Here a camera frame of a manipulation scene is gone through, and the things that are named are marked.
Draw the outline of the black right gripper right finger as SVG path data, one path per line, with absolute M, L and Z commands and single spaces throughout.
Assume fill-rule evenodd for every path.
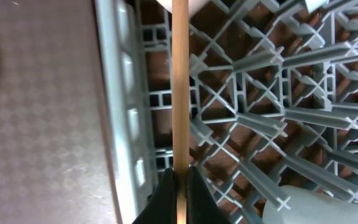
M 189 168 L 187 189 L 187 223 L 230 224 L 216 205 L 201 174 L 194 166 Z

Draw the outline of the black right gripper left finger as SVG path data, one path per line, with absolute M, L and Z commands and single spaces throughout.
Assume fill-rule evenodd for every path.
M 164 170 L 147 206 L 132 224 L 176 224 L 177 180 L 172 168 Z

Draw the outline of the small white cup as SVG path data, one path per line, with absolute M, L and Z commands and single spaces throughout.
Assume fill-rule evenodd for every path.
M 357 204 L 291 185 L 281 189 L 290 196 L 290 208 L 277 210 L 266 202 L 264 224 L 358 224 Z

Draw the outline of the wooden chopstick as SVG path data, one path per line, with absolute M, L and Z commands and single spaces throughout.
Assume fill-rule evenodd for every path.
M 189 169 L 189 3 L 172 1 L 173 169 L 178 180 L 177 223 L 187 223 L 186 180 Z

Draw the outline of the pink white bowl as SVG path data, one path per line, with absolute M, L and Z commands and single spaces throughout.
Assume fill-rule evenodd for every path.
M 173 12 L 173 0 L 156 0 L 168 12 Z M 188 0 L 189 18 L 192 18 L 200 11 L 210 0 Z

